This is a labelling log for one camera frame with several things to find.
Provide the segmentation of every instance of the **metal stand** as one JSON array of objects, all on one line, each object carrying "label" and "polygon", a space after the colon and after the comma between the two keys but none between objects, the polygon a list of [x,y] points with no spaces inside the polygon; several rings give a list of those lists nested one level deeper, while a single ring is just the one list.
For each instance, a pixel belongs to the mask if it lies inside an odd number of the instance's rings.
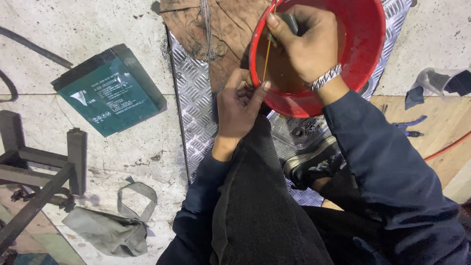
[{"label": "metal stand", "polygon": [[[24,190],[13,194],[12,200],[24,198],[29,202],[0,231],[1,254],[51,199],[52,203],[60,208],[68,207],[70,211],[70,206],[74,206],[72,194],[82,195],[85,192],[87,133],[77,128],[67,133],[67,156],[30,148],[24,144],[20,115],[2,110],[0,135],[6,151],[0,156],[0,184],[22,184],[34,191],[32,194],[25,194]],[[56,171],[57,174],[36,172],[29,166]],[[62,187],[67,180],[70,191]],[[67,199],[54,196],[58,193],[66,195]]]}]

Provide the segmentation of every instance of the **sneaker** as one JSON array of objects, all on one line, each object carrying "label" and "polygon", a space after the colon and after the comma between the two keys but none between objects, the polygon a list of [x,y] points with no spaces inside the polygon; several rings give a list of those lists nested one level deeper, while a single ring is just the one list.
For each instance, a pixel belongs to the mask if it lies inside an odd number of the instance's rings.
[{"label": "sneaker", "polygon": [[293,182],[293,189],[306,190],[318,179],[335,176],[344,163],[337,140],[329,136],[314,152],[288,159],[283,170],[286,178]]}]

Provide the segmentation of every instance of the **blue pliers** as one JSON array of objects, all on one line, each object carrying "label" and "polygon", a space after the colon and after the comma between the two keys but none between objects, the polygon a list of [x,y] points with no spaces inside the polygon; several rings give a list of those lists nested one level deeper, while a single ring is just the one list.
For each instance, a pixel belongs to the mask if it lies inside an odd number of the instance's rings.
[{"label": "blue pliers", "polygon": [[422,117],[418,118],[417,120],[413,122],[408,122],[408,123],[392,123],[392,125],[396,126],[399,128],[401,131],[403,131],[406,136],[408,137],[419,137],[419,136],[424,136],[425,134],[417,131],[406,131],[409,126],[414,126],[417,125],[421,122],[423,122],[427,116],[423,115]]}]

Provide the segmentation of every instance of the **black hose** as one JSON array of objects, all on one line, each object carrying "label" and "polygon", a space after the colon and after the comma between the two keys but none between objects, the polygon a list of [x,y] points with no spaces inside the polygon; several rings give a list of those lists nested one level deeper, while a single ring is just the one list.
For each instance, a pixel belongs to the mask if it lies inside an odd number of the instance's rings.
[{"label": "black hose", "polygon": [[13,82],[8,78],[8,76],[0,70],[0,79],[5,82],[5,84],[8,87],[8,90],[10,90],[11,98],[10,99],[0,99],[0,103],[2,102],[9,102],[9,101],[15,101],[18,98],[18,91],[16,91],[16,87],[13,84]]},{"label": "black hose", "polygon": [[10,38],[24,46],[26,46],[27,48],[41,54],[42,56],[48,58],[49,60],[59,64],[59,65],[62,65],[63,67],[67,68],[67,69],[71,69],[72,68],[72,65],[73,63],[67,61],[66,59],[60,57],[59,55],[57,54],[54,54],[46,49],[43,49],[41,47],[39,47],[38,45],[32,43],[31,41],[27,40],[25,37],[23,36],[20,36],[16,33],[14,33],[13,31],[11,30],[8,30],[2,26],[0,26],[0,34],[6,36],[7,38]]}]

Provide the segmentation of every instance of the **person's left hand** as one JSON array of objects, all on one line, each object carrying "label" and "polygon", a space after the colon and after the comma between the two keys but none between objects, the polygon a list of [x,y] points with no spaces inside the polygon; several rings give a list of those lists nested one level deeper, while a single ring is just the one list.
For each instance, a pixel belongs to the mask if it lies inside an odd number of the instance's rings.
[{"label": "person's left hand", "polygon": [[219,131],[212,154],[219,161],[229,161],[239,141],[252,129],[271,82],[257,89],[251,86],[249,70],[236,69],[217,95]]}]

